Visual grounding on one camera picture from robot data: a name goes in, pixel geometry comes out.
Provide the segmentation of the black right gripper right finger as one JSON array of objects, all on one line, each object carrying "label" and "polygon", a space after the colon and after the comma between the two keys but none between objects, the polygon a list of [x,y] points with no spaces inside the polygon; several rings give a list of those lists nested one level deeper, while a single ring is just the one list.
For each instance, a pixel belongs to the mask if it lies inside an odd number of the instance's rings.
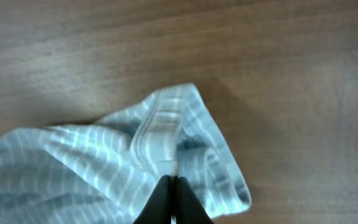
[{"label": "black right gripper right finger", "polygon": [[175,217],[178,224],[213,224],[184,177],[175,177],[175,201]]}]

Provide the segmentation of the light blue striped shorts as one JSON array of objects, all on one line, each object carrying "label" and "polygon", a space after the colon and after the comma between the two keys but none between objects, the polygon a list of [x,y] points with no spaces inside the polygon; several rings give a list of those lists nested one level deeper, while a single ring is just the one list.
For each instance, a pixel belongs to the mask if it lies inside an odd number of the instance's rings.
[{"label": "light blue striped shorts", "polygon": [[92,124],[0,137],[0,223],[132,223],[164,175],[186,178],[211,218],[252,204],[194,84],[162,88]]}]

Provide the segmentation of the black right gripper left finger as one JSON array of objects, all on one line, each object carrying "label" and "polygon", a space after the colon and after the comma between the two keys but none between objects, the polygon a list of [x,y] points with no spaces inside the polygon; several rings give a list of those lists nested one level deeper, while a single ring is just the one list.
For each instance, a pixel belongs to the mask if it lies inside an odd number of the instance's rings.
[{"label": "black right gripper left finger", "polygon": [[171,189],[171,177],[161,177],[133,224],[171,224]]}]

